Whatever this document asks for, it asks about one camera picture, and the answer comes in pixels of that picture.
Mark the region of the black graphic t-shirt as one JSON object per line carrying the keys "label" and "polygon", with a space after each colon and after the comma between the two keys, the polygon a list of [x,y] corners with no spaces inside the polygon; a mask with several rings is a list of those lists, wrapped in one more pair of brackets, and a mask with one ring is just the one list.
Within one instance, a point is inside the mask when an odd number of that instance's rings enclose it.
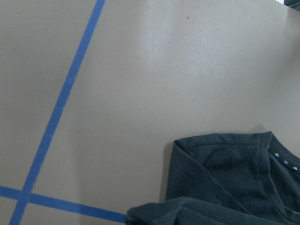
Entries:
{"label": "black graphic t-shirt", "polygon": [[163,203],[128,210],[127,225],[297,225],[300,160],[272,132],[175,140]]}

